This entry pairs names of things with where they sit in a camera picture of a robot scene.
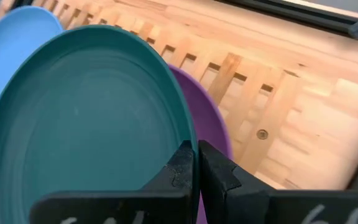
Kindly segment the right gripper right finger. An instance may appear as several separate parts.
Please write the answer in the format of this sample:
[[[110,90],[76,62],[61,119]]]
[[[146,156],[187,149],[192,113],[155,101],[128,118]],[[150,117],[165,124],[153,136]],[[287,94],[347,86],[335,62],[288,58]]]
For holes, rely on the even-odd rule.
[[[207,141],[199,155],[208,223],[358,224],[358,190],[276,190]]]

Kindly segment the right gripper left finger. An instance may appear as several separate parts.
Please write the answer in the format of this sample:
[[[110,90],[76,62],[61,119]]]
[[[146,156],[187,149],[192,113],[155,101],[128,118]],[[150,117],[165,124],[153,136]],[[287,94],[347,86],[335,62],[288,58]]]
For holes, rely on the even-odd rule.
[[[195,153],[183,141],[158,174],[139,190],[61,191],[30,209],[30,223],[184,223],[195,222]]]

